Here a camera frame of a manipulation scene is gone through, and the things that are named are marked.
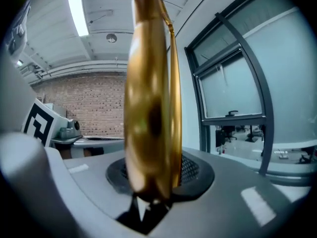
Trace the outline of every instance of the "pipe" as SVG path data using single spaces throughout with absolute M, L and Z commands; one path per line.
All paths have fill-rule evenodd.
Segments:
M 117 66 L 113 66 L 112 64 L 96 64 L 96 65 L 86 65 L 86 66 L 79 66 L 76 68 L 68 68 L 68 69 L 63 69 L 59 70 L 56 72 L 51 73 L 49 71 L 50 76 L 56 76 L 60 74 L 66 74 L 68 72 L 74 72 L 74 71 L 83 71 L 83 70 L 88 70 L 88 69 L 104 69 L 103 71 L 109 71 L 107 70 L 108 68 L 110 69 L 127 69 L 126 65 L 118 64 Z
M 63 65 L 54 69 L 50 69 L 48 71 L 45 71 L 43 73 L 41 73 L 41 76 L 52 73 L 52 72 L 56 72 L 59 70 L 63 70 L 63 69 L 69 69 L 69 68 L 73 68 L 73 67 L 79 67 L 79 66 L 85 66 L 85 65 L 93 65 L 93 64 L 125 64 L 127 65 L 128 62 L 127 61 L 121 61 L 121 60 L 96 60 L 96 61 L 84 61 L 84 62 L 77 62 L 77 63 L 73 63 L 73 64 L 68 64 L 68 65 Z
M 56 74 L 54 76 L 50 75 L 44 75 L 43 76 L 43 81 L 45 80 L 50 80 L 58 77 L 65 77 L 65 76 L 70 76 L 70 75 L 76 75 L 76 74 L 84 74 L 84 73 L 92 73 L 92 72 L 104 72 L 105 70 L 102 69 L 89 69 L 89 70 L 82 70 L 82 71 L 73 71 L 73 72 L 67 72 L 67 73 L 61 73 L 61 74 Z M 113 69 L 111 71 L 107 72 L 126 72 L 125 69 Z

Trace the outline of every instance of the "ceiling light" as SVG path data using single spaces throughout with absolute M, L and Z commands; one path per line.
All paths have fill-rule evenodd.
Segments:
M 82 0 L 68 0 L 71 15 L 79 36 L 88 35 Z
M 17 65 L 20 67 L 20 66 L 23 65 L 23 62 L 22 62 L 21 60 L 19 60 L 19 61 L 17 62 Z
M 110 43 L 115 43 L 117 41 L 117 37 L 115 34 L 107 34 L 107 41 Z

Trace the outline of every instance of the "gray metal frame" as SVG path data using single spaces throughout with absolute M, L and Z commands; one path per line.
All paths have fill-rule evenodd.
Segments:
M 255 125 L 265 124 L 265 141 L 264 141 L 264 154 L 259 170 L 259 174 L 265 176 L 269 161 L 271 158 L 273 139 L 274 139 L 274 114 L 271 95 L 269 87 L 261 68 L 259 61 L 257 60 L 254 52 L 238 32 L 238 30 L 225 18 L 225 16 L 232 14 L 237 8 L 242 7 L 247 2 L 252 0 L 236 0 L 222 13 L 217 13 L 216 18 L 193 40 L 193 42 L 185 48 L 187 59 L 189 62 L 190 70 L 192 73 L 192 79 L 194 84 L 195 96 L 197 101 L 197 109 L 199 116 L 199 129 L 200 129 L 200 149 L 202 151 L 210 151 L 210 125 Z M 196 47 L 207 35 L 213 32 L 217 27 L 223 24 L 236 38 L 236 42 L 229 45 L 211 59 L 198 66 L 196 56 L 194 54 L 194 47 Z M 206 118 L 203 105 L 203 97 L 200 89 L 199 78 L 210 73 L 213 67 L 226 60 L 232 55 L 235 55 L 237 51 L 241 51 L 243 57 L 251 70 L 253 79 L 255 81 L 260 102 L 262 113 L 258 115 L 244 115 L 244 116 L 232 116 L 224 118 Z
M 266 115 L 266 131 L 265 131 L 265 141 L 264 141 L 264 149 L 263 149 L 263 158 L 261 168 L 259 170 L 259 174 L 265 175 L 269 161 L 271 159 L 272 148 L 273 148 L 273 140 L 274 140 L 274 113 L 273 113 L 273 103 L 271 98 L 271 93 L 269 91 L 269 87 L 262 70 L 262 67 L 254 54 L 253 50 L 247 43 L 247 41 L 243 38 L 243 36 L 239 33 L 239 31 L 221 14 L 216 13 L 216 17 L 229 29 L 229 31 L 234 35 L 234 37 L 238 40 L 241 45 L 242 50 L 245 52 L 246 57 L 249 58 L 250 69 L 253 75 L 253 78 L 256 82 L 258 92 L 261 93 L 263 104 L 264 104 L 264 112 Z

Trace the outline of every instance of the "white ceiling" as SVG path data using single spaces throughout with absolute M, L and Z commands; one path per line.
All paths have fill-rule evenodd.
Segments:
M 164 0 L 172 21 L 177 20 L 188 1 Z M 83 0 L 83 5 L 89 35 L 79 37 L 68 0 L 31 0 L 27 19 L 28 43 L 20 57 L 24 62 L 20 69 L 35 64 L 42 72 L 36 76 L 31 72 L 34 70 L 29 69 L 24 75 L 29 83 L 43 76 L 48 78 L 50 70 L 65 68 L 64 65 L 72 67 L 73 63 L 91 60 L 116 65 L 117 61 L 125 64 L 128 60 L 133 34 L 131 0 Z M 109 43 L 106 40 L 108 33 L 115 33 L 117 42 Z

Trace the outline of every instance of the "fluorescent light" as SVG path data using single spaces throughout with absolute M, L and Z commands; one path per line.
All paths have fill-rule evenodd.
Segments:
M 71 15 L 79 36 L 88 35 L 82 0 L 68 0 Z

